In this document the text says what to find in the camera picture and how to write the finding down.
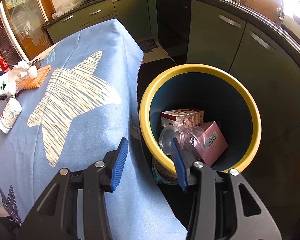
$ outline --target plastic cup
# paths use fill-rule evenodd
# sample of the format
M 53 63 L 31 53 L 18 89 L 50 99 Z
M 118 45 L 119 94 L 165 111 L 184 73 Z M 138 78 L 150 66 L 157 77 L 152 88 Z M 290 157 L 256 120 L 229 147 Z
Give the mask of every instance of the plastic cup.
M 167 126 L 159 137 L 159 146 L 166 155 L 171 155 L 171 141 L 177 138 L 182 150 L 191 152 L 196 160 L 208 149 L 207 138 L 199 126 Z

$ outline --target white pill bottle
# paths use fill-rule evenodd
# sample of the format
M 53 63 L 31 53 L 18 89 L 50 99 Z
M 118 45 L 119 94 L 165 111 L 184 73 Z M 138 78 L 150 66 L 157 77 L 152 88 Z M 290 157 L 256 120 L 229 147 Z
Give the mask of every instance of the white pill bottle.
M 0 117 L 0 130 L 8 133 L 22 111 L 20 103 L 10 98 Z

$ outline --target orange sponge mat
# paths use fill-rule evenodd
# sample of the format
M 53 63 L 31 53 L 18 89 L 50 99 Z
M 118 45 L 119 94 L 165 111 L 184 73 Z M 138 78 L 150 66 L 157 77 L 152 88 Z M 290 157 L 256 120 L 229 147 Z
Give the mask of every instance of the orange sponge mat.
M 28 79 L 26 80 L 26 84 L 23 87 L 23 89 L 31 89 L 31 88 L 38 88 L 42 85 L 45 78 L 47 77 L 47 74 L 49 73 L 51 69 L 51 66 L 44 66 L 40 69 L 38 69 L 38 76 L 34 79 Z

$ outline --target blue tablecloth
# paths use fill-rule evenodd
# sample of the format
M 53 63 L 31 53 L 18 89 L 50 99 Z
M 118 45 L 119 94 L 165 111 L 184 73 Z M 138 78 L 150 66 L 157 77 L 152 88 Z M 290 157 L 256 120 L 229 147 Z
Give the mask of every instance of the blue tablecloth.
M 41 61 L 51 65 L 46 80 L 38 89 L 21 91 L 20 116 L 8 134 L 0 131 L 0 201 L 16 221 L 25 219 L 61 168 L 85 169 L 126 137 L 120 185 L 105 194 L 113 239 L 185 239 L 186 229 L 155 184 L 140 141 L 130 135 L 131 126 L 138 131 L 142 58 L 114 19 L 65 38 Z M 83 239 L 82 192 L 78 232 Z

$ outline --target carton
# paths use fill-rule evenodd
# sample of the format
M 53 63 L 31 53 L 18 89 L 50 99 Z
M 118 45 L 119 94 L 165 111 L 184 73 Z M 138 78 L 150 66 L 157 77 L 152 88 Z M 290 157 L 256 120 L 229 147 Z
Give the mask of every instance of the carton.
M 208 144 L 207 151 L 199 153 L 203 161 L 210 167 L 228 147 L 228 144 L 216 122 L 207 122 L 199 126 L 204 130 Z
M 172 111 L 161 112 L 161 125 L 167 127 L 172 126 L 195 126 L 203 121 L 203 111 L 197 109 L 178 109 Z

